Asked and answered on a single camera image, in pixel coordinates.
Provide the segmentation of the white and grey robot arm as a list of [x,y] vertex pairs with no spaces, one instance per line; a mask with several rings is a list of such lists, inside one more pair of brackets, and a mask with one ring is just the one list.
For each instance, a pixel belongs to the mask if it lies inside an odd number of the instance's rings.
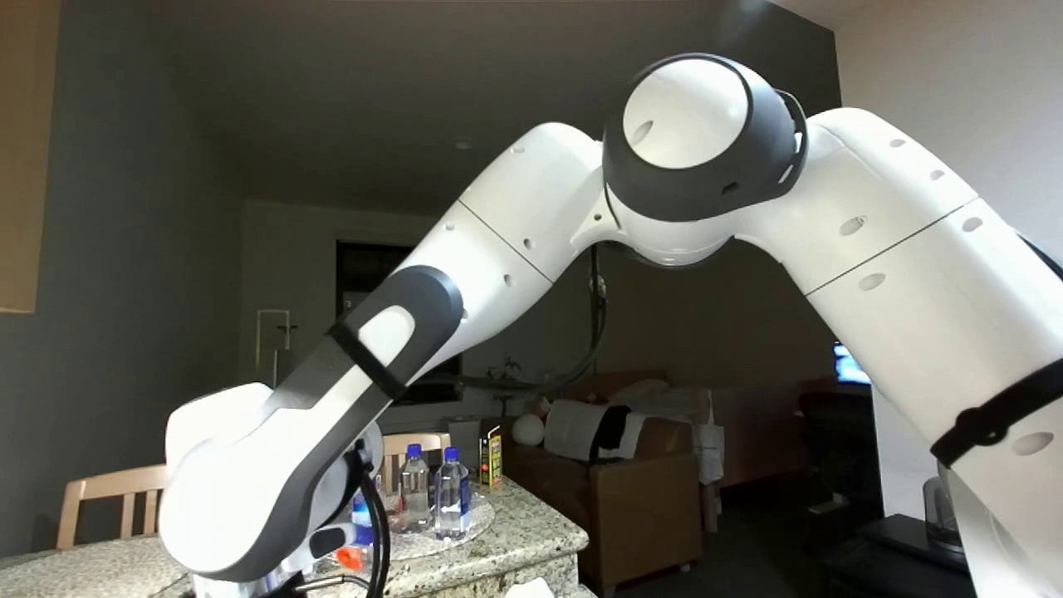
[[944,466],[976,598],[1063,598],[1063,279],[887,120],[807,111],[752,66],[677,52],[601,134],[518,137],[280,383],[167,420],[164,548],[252,598],[356,489],[353,441],[427,373],[525,315],[592,247],[773,254]]

